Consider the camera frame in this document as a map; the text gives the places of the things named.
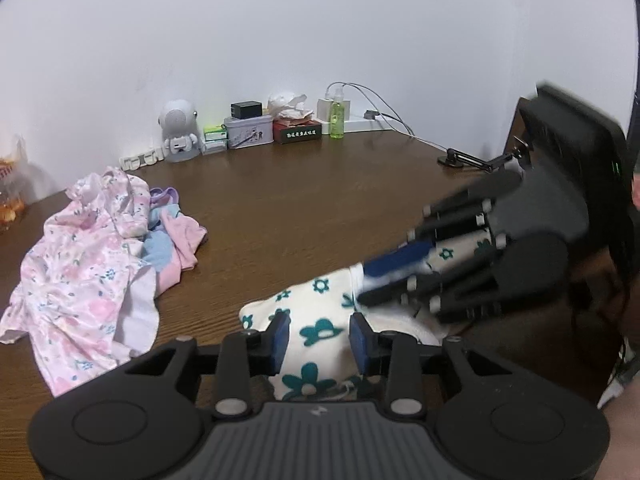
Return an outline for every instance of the pink floral garment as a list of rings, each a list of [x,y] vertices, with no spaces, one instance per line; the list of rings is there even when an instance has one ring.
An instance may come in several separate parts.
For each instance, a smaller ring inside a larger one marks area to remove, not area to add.
[[[54,395],[130,358],[131,348],[115,342],[114,334],[134,280],[149,283],[142,293],[137,287],[137,298],[150,302],[158,326],[155,271],[138,258],[142,242],[136,239],[146,233],[146,182],[108,168],[103,176],[79,180],[66,194],[71,203],[45,222],[44,236],[24,257],[20,283],[0,320],[0,342],[29,333]]]

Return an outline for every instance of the wood grain surface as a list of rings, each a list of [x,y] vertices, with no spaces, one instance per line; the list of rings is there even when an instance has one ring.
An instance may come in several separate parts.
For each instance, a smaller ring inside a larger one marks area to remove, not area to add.
[[[394,247],[422,206],[479,174],[436,164],[438,150],[395,132],[347,134],[270,144],[162,162],[136,174],[150,187],[174,186],[180,208],[209,231],[198,265],[157,300],[156,344],[179,334],[201,344],[237,330],[238,310],[286,285],[309,280]],[[0,304],[18,283],[24,253],[42,223],[68,200],[59,193],[32,205],[0,236]],[[596,327],[592,369],[577,359],[562,303],[473,327],[469,338],[594,400],[616,348]],[[0,346],[0,478],[39,478],[26,445],[33,413],[50,399],[28,338]]]

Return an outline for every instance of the white power strip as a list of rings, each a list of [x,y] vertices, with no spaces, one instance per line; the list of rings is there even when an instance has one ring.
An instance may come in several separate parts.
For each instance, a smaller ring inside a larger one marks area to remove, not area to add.
[[[322,119],[314,118],[322,124],[322,134],[329,135],[329,123]],[[375,119],[365,119],[364,112],[359,116],[353,114],[348,120],[344,121],[344,132],[376,132],[378,130],[389,130],[389,127],[380,117]]]
[[[152,148],[148,152],[135,156],[121,156],[120,168],[122,171],[135,171],[143,166],[151,166],[159,160],[164,160],[162,148]]]

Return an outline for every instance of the pile of clothes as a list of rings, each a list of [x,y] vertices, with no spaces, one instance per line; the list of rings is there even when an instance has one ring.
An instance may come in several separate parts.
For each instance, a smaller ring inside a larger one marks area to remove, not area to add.
[[[173,188],[115,168],[66,190],[44,223],[0,320],[0,342],[29,334],[55,396],[147,352],[158,332],[154,298],[197,263],[207,231],[180,213]]]

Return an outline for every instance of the green soap bottle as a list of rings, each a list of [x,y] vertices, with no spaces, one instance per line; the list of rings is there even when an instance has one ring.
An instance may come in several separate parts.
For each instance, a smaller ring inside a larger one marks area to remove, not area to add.
[[[344,137],[344,94],[342,87],[338,86],[335,91],[334,102],[329,110],[329,137],[341,139]]]

